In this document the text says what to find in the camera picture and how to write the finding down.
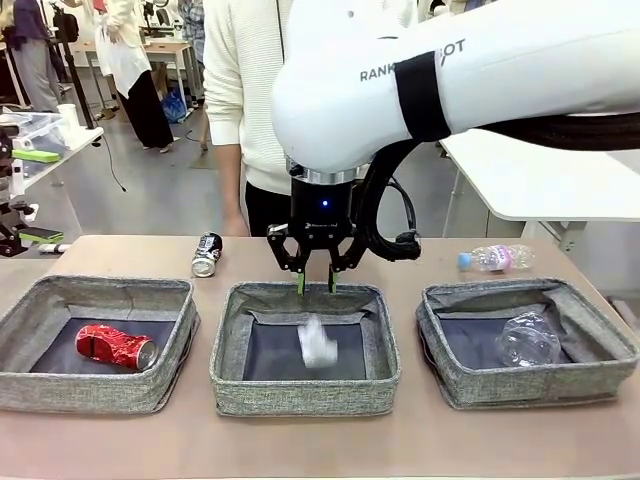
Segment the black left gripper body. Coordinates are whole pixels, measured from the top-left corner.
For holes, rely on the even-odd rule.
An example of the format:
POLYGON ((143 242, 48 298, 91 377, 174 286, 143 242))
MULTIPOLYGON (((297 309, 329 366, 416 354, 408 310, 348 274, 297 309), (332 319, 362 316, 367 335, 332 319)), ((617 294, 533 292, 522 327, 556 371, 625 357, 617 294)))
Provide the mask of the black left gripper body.
POLYGON ((9 198, 12 183, 12 141, 0 130, 0 198, 9 198))

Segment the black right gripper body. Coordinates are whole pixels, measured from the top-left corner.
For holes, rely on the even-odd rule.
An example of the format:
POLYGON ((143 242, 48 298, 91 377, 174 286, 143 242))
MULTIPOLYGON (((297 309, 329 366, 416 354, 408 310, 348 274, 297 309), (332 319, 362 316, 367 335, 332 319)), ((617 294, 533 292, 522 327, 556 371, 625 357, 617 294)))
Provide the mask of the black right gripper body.
POLYGON ((331 249, 352 233, 353 183, 291 182, 291 236, 304 249, 331 249))

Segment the white paper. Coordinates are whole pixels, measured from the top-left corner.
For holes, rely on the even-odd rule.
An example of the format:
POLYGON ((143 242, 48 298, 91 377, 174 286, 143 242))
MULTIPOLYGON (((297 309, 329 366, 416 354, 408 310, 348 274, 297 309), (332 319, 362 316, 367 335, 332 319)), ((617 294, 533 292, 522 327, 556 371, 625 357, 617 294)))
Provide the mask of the white paper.
POLYGON ((303 325, 299 325, 297 334, 306 368, 328 368, 337 363, 337 342, 328 337, 317 316, 311 315, 303 325))

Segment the crushed red soda can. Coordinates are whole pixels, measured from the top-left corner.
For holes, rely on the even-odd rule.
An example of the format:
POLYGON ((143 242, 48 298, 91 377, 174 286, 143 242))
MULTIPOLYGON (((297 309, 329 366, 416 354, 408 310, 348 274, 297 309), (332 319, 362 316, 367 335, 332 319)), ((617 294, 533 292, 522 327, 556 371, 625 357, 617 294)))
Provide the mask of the crushed red soda can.
POLYGON ((94 324, 82 327, 75 337, 79 354, 100 363, 144 371, 156 362, 159 349, 146 335, 130 335, 114 327, 94 324))

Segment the clear plastic water bottle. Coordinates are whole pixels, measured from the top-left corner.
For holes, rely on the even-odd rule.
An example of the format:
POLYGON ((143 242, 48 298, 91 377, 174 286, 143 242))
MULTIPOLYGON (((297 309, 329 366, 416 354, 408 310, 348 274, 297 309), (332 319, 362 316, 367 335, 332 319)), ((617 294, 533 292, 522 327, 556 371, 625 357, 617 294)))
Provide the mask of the clear plastic water bottle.
POLYGON ((461 271, 507 272, 533 266, 534 251, 525 245, 491 245, 461 252, 457 266, 461 271))

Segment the clear plastic cup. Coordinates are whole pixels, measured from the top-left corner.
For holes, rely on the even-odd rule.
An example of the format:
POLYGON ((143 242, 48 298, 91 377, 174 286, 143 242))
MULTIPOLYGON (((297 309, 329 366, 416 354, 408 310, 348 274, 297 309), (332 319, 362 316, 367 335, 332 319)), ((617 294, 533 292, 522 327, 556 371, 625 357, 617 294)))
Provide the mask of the clear plastic cup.
POLYGON ((526 312, 505 323, 496 349, 505 366, 531 367, 558 363, 561 342, 543 316, 526 312))

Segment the person's right forearm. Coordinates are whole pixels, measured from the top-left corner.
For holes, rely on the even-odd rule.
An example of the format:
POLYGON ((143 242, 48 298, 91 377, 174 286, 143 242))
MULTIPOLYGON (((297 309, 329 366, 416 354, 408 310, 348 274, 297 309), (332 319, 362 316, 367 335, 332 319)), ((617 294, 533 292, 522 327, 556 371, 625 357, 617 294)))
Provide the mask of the person's right forearm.
POLYGON ((240 180, 242 156, 239 144, 215 145, 213 148, 219 170, 219 188, 226 219, 241 212, 240 180))

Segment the person's right hand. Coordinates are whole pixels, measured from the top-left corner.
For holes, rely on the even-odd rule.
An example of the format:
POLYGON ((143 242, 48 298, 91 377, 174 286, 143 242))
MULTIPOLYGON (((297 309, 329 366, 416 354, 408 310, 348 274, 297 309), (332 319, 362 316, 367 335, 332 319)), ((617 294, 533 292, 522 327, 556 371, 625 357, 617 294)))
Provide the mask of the person's right hand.
POLYGON ((250 237, 250 230, 240 212, 226 214, 223 220, 223 233, 228 237, 250 237))

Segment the clear plastic storage box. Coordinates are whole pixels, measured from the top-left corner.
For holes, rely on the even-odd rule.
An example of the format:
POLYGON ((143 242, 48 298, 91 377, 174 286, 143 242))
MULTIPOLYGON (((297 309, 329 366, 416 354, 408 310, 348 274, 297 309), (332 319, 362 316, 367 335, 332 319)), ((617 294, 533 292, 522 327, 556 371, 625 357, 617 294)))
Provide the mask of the clear plastic storage box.
MULTIPOLYGON (((11 112, 0 113, 0 130, 4 130, 15 149, 55 152, 61 159, 68 151, 62 129, 62 118, 58 114, 11 112)), ((25 178, 33 178, 57 162, 23 161, 25 178)))

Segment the black trousers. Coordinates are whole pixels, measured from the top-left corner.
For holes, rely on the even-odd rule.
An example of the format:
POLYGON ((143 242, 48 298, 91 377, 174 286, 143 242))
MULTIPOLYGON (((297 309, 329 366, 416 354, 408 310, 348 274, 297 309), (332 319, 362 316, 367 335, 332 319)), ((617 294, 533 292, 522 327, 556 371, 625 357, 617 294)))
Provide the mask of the black trousers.
POLYGON ((288 195, 269 192, 247 182, 245 203, 252 237, 264 237, 269 226, 289 221, 291 200, 288 195))

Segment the white paper cup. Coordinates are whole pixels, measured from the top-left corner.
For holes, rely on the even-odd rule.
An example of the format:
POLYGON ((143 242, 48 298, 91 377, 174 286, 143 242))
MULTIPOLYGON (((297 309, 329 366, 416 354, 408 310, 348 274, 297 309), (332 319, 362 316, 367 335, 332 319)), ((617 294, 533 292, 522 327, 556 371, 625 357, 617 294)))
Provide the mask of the white paper cup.
POLYGON ((81 133, 82 127, 79 123, 77 109, 74 104, 66 103, 57 106, 58 113, 61 115, 63 126, 62 135, 65 144, 72 148, 81 133))

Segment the white table with storage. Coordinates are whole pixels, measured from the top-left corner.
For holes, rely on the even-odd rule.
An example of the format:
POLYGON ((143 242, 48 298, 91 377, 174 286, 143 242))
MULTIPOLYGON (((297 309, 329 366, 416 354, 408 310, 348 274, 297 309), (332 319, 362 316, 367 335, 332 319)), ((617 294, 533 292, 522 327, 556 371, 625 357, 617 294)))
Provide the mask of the white table with storage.
MULTIPOLYGON (((8 108, 4 108, 1 113, 4 113, 6 111, 22 112, 22 111, 12 111, 8 108)), ((25 187, 24 195, 13 197, 11 195, 11 189, 10 189, 11 199, 18 198, 18 197, 25 198, 26 191, 29 188, 34 187, 38 182, 44 182, 45 180, 47 180, 50 183, 51 187, 56 192, 57 209, 60 211, 60 215, 65 216, 66 219, 68 220, 69 227, 71 228, 71 236, 74 236, 74 237, 80 236, 82 234, 82 227, 78 220, 71 197, 68 193, 68 189, 65 186, 65 183, 63 182, 60 175, 56 172, 56 170, 60 166, 64 165, 67 161, 69 161, 73 156, 80 153, 86 147, 91 146, 93 144, 98 145, 99 140, 101 139, 104 133, 104 130, 101 127, 96 127, 94 129, 88 129, 85 126, 81 126, 81 127, 82 127, 82 130, 77 137, 75 145, 72 148, 69 148, 67 146, 68 151, 66 152, 66 154, 61 160, 59 160, 57 163, 53 165, 49 165, 44 172, 37 174, 33 178, 24 177, 24 187, 25 187)))

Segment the black soda can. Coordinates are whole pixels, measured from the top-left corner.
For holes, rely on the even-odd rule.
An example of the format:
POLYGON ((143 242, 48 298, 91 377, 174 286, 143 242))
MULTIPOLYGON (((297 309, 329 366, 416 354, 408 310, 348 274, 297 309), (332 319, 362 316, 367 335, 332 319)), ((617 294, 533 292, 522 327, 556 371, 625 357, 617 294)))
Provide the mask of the black soda can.
POLYGON ((215 232, 205 232, 198 242, 191 262, 192 274, 207 278, 215 274, 216 265, 223 250, 222 237, 215 232))

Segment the black tripod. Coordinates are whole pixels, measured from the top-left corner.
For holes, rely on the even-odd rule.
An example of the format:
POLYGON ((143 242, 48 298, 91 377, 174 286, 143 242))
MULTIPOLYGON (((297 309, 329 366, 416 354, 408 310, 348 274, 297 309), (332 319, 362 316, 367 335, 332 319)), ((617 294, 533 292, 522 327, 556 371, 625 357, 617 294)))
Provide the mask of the black tripod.
POLYGON ((93 116, 89 109, 89 104, 86 100, 86 96, 85 96, 85 93, 84 93, 84 90, 75 66, 74 57, 69 46, 67 30, 66 30, 65 22, 63 20, 63 17, 64 17, 63 9, 56 4, 57 0, 48 0, 48 1, 49 1, 49 4, 52 6, 52 9, 54 10, 54 17, 60 18, 60 20, 58 21, 58 23, 55 24, 55 26, 58 28, 58 33, 60 34, 60 41, 62 42, 64 58, 66 60, 67 67, 71 75, 72 83, 74 85, 75 93, 76 93, 78 102, 80 104, 86 126, 88 129, 94 129, 95 125, 94 125, 93 116))

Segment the bystander in grey trousers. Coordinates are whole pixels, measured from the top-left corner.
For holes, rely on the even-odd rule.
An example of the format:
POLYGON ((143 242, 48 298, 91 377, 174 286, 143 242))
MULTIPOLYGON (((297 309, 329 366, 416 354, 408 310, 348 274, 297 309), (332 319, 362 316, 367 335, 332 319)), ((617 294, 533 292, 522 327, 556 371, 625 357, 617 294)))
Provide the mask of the bystander in grey trousers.
POLYGON ((0 33, 33 108, 57 113, 60 92, 50 58, 49 31, 37 1, 0 0, 0 33))

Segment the bystander in white coat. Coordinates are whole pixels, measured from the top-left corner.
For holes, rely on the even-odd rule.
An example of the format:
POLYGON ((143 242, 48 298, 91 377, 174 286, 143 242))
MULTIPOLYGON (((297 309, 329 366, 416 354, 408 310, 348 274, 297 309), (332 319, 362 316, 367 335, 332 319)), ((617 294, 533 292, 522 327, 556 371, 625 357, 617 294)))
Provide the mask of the bystander in white coat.
POLYGON ((170 150, 174 136, 151 75, 135 12, 136 0, 88 0, 95 21, 95 46, 104 74, 145 149, 170 150))

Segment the grey fabric basket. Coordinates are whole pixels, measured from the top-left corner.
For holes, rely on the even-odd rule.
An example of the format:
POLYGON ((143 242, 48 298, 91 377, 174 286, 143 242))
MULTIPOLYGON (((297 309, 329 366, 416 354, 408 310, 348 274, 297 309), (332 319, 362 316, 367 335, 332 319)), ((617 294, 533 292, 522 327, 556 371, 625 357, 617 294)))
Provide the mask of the grey fabric basket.
POLYGON ((342 284, 240 282, 227 293, 209 363, 220 414, 350 417, 389 413, 401 374, 382 291, 342 284), (337 360, 304 364, 298 329, 317 319, 337 360))
POLYGON ((0 318, 0 410, 150 414, 168 401, 200 318, 179 279, 49 275, 0 318), (159 355, 130 370, 79 354, 78 331, 104 324, 149 336, 159 355))
POLYGON ((640 348, 578 289, 555 278, 425 288, 416 310, 427 364, 456 409, 531 408, 609 401, 640 363, 640 348), (505 324, 537 314, 549 327, 546 365, 511 366, 505 324))

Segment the blue bag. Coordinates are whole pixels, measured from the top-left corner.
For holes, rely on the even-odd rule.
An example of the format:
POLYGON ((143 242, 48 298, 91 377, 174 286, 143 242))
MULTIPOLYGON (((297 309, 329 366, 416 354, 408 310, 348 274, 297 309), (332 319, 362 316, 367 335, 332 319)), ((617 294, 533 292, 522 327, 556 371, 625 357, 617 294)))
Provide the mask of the blue bag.
POLYGON ((182 123, 186 118, 187 108, 179 89, 169 92, 161 100, 161 106, 167 121, 171 124, 182 123))

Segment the white knit sweater torso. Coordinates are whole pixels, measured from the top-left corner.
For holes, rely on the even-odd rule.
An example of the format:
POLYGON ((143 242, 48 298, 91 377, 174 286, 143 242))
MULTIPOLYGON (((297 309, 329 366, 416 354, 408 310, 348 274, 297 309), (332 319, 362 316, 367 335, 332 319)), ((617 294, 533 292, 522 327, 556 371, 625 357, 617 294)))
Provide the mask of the white knit sweater torso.
POLYGON ((203 0, 204 88, 214 145, 239 144, 253 186, 290 193, 271 124, 271 94, 283 65, 294 0, 203 0))

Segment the wooden top table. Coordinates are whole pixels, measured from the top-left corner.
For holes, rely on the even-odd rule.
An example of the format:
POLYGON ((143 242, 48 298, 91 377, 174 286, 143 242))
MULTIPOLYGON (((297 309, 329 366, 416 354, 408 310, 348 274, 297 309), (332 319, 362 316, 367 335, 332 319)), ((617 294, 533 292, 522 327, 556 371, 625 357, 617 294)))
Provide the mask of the wooden top table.
MULTIPOLYGON (((187 108, 186 116, 194 111, 197 100, 203 93, 202 79, 197 65, 195 52, 187 42, 156 42, 144 47, 150 61, 174 64, 181 99, 187 108)), ((80 54, 89 68, 101 106, 106 107, 96 71, 98 70, 97 52, 93 41, 75 42, 71 52, 80 54)))

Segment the black clamp mount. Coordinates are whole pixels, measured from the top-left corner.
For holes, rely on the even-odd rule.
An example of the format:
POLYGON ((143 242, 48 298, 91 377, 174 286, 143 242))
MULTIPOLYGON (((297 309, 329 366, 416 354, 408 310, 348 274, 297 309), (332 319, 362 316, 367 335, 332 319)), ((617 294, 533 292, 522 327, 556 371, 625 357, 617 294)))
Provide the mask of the black clamp mount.
POLYGON ((0 218, 9 216, 16 222, 34 222, 38 211, 37 203, 28 204, 24 200, 0 203, 0 218))

